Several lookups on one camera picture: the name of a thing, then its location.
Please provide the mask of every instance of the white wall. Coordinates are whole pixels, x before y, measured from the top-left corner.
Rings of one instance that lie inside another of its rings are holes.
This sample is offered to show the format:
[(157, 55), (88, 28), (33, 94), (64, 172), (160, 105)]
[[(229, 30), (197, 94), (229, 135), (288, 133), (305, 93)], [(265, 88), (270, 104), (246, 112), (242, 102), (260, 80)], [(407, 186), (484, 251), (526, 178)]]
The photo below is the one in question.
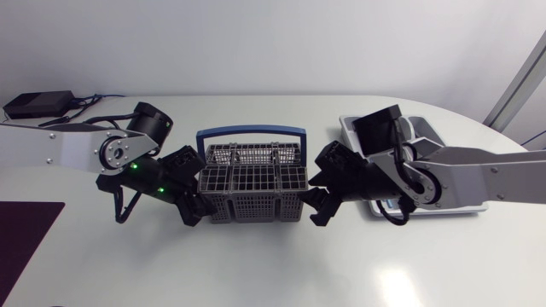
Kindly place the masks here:
[[(544, 130), (546, 130), (546, 79), (502, 133), (521, 144)], [(529, 150), (546, 148), (546, 133), (524, 147)]]
[(544, 12), (544, 0), (2, 0), (0, 104), (64, 89), (373, 94), (481, 121)]

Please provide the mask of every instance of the dishwasher cutlery basket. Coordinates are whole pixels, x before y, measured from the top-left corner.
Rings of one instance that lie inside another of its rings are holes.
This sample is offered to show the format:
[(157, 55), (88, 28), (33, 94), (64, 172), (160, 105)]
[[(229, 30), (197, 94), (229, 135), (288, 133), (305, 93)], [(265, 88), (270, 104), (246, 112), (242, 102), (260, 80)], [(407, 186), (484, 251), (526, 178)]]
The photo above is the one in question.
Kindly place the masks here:
[[(213, 136), (267, 133), (299, 136), (298, 143), (220, 144)], [(206, 162), (199, 174), (199, 192), (217, 208), (212, 223), (297, 222), (307, 190), (305, 129), (280, 125), (237, 125), (197, 132), (197, 150)]]

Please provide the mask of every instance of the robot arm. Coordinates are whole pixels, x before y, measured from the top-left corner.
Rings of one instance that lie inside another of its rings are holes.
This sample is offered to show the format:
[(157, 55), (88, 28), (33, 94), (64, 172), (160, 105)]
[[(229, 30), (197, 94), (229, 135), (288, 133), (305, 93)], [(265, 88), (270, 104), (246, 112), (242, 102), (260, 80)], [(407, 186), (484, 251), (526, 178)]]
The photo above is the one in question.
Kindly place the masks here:
[(300, 198), (317, 209), (311, 220), (325, 226), (343, 201), (398, 198), (403, 218), (381, 213), (403, 225), (416, 207), (439, 210), (479, 206), (487, 200), (546, 203), (540, 178), (546, 152), (493, 154), (477, 148), (445, 147), (425, 137), (409, 138), (400, 129), (398, 106), (353, 124), (363, 153), (332, 142), (318, 155), (321, 171), (314, 188)]
[[(131, 119), (126, 130), (93, 125)], [(0, 167), (60, 165), (100, 174), (97, 187), (113, 194), (116, 222), (124, 223), (141, 194), (174, 204), (185, 224), (195, 226), (214, 207), (197, 194), (195, 174), (205, 166), (190, 146), (154, 159), (172, 120), (139, 102), (134, 113), (48, 128), (0, 124)], [(136, 190), (123, 211), (122, 186)]]

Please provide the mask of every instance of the metal pole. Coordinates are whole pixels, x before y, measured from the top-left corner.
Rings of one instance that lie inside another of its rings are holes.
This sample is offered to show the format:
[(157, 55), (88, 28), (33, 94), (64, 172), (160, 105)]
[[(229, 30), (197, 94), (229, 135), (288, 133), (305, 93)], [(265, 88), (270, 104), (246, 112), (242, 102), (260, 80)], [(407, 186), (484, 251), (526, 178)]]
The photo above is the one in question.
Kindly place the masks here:
[(502, 132), (546, 76), (546, 32), (484, 121)]

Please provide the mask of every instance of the gray plastic basket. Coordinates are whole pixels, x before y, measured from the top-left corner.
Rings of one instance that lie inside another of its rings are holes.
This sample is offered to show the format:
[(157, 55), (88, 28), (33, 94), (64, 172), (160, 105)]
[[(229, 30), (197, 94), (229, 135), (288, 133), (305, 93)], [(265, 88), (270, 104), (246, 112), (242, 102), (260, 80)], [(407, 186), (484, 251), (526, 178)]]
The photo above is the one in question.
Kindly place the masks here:
[[(232, 131), (231, 127), (221, 129)], [(203, 131), (198, 135), (207, 136)], [(298, 143), (210, 145), (200, 154), (206, 167), (200, 172), (199, 192), (218, 210), (211, 216), (212, 223), (262, 223), (275, 219), (297, 222), (301, 218), (303, 202), (297, 193), (307, 190), (307, 173), (302, 165), (305, 150)]]

